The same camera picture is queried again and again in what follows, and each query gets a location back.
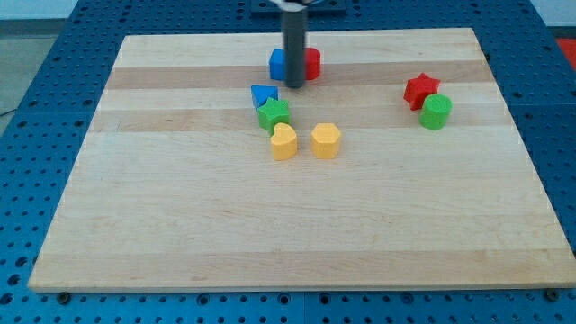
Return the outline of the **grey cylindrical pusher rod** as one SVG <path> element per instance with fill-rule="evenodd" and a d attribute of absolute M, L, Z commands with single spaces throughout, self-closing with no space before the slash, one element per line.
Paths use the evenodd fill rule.
<path fill-rule="evenodd" d="M 289 88 L 305 83 L 305 45 L 308 12 L 305 6 L 283 6 L 281 27 L 284 51 L 284 82 Z"/>

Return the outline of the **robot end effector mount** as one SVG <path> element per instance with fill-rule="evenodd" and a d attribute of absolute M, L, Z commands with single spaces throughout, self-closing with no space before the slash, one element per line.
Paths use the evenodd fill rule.
<path fill-rule="evenodd" d="M 282 11 L 301 11 L 315 3 L 315 0 L 270 0 Z"/>

